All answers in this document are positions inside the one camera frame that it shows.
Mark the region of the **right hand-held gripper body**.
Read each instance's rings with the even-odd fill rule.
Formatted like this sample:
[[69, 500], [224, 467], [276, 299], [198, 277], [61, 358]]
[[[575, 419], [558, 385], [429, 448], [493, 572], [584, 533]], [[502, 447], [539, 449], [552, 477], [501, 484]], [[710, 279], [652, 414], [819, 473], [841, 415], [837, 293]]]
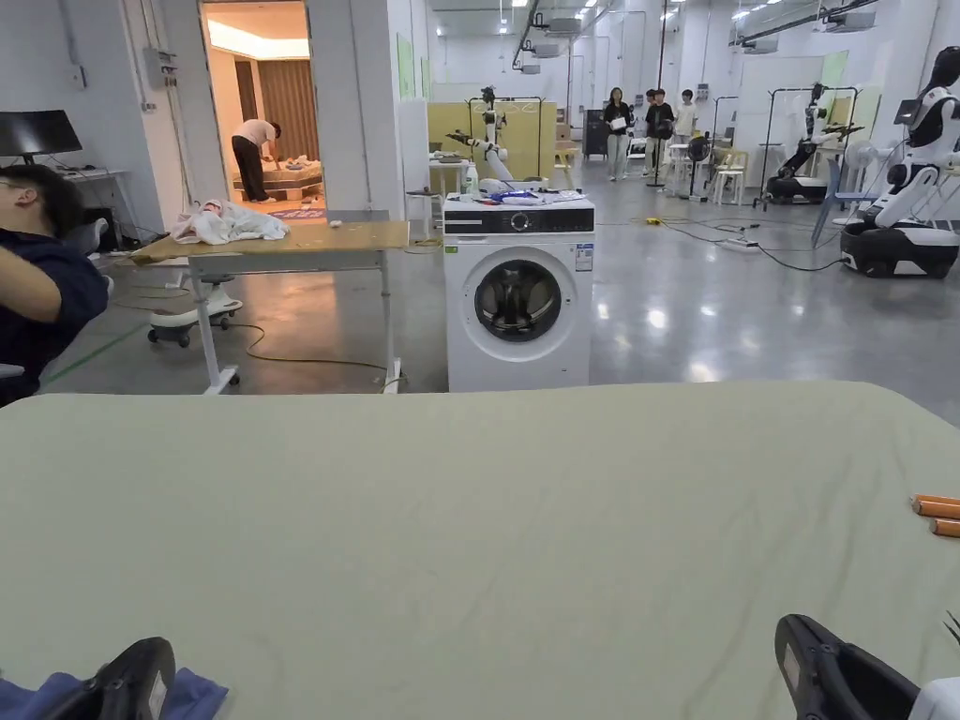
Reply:
[[937, 679], [923, 686], [910, 720], [960, 720], [960, 678]]

